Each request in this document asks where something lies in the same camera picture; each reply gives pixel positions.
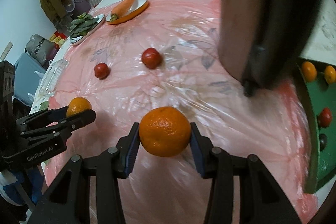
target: green board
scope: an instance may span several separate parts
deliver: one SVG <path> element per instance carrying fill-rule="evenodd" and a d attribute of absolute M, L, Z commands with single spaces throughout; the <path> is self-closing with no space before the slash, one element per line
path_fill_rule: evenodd
<path fill-rule="evenodd" d="M 301 65 L 310 61 L 318 72 L 315 81 L 307 83 L 301 72 Z M 336 115 L 336 83 L 328 85 L 323 71 L 329 64 L 300 58 L 294 72 L 294 83 L 299 100 L 306 112 L 311 140 L 309 173 L 305 183 L 305 193 L 315 193 L 336 175 L 336 118 L 327 128 L 319 128 L 317 116 L 328 107 Z M 327 145 L 320 151 L 320 134 L 327 136 Z"/>

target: orange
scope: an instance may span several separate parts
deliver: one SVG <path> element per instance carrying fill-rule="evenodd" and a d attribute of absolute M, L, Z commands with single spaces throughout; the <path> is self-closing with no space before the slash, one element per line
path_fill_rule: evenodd
<path fill-rule="evenodd" d="M 83 98 L 83 97 L 76 97 L 71 100 L 68 110 L 67 110 L 67 117 L 82 112 L 87 109 L 92 109 L 90 102 Z"/>
<path fill-rule="evenodd" d="M 188 145 L 191 126 L 176 108 L 159 107 L 148 112 L 139 125 L 142 146 L 152 155 L 173 157 Z"/>
<path fill-rule="evenodd" d="M 335 71 L 333 66 L 326 66 L 325 67 L 324 78 L 329 85 L 335 82 L 336 71 Z"/>
<path fill-rule="evenodd" d="M 304 75 L 304 78 L 307 82 L 315 81 L 316 76 L 317 76 L 317 71 L 316 71 L 315 66 L 312 63 L 305 61 L 302 63 L 301 68 L 302 68 L 302 73 Z"/>

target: blue container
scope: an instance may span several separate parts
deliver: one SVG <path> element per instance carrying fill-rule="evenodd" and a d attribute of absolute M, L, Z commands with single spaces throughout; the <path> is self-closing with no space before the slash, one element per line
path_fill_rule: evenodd
<path fill-rule="evenodd" d="M 40 84 L 40 77 L 34 71 L 45 73 L 46 70 L 41 64 L 29 54 L 23 53 L 15 63 L 14 97 L 26 106 L 31 107 L 33 102 L 28 93 L 35 95 Z"/>

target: clear plastic container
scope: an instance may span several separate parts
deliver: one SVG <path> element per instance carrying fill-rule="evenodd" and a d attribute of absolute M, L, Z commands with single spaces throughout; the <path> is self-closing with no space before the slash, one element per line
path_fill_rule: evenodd
<path fill-rule="evenodd" d="M 42 81 L 42 85 L 39 91 L 40 94 L 51 95 L 55 91 L 57 81 L 68 64 L 69 62 L 62 58 L 51 65 Z"/>

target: black bracket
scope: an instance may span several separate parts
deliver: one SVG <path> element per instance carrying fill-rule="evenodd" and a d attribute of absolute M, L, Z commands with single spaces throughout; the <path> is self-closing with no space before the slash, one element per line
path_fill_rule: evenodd
<path fill-rule="evenodd" d="M 286 194 L 256 155 L 231 156 L 200 135 L 195 123 L 191 126 L 196 169 L 204 179 L 212 178 L 204 224 L 232 223 L 233 176 L 240 178 L 240 224 L 301 224 Z"/>
<path fill-rule="evenodd" d="M 89 224 L 90 177 L 95 176 L 98 223 L 125 224 L 118 179 L 127 178 L 133 170 L 140 145 L 138 128 L 139 123 L 134 123 L 128 136 L 99 156 L 72 156 L 37 203 L 28 223 Z"/>
<path fill-rule="evenodd" d="M 28 224 L 89 224 L 90 177 L 96 177 L 99 224 L 125 224 L 117 179 L 132 172 L 140 145 L 139 124 L 115 147 L 99 156 L 74 155 L 38 202 Z M 240 224 L 301 224 L 285 193 L 256 155 L 231 156 L 214 147 L 191 123 L 192 149 L 197 171 L 212 179 L 204 224 L 231 224 L 234 176 L 240 177 Z"/>

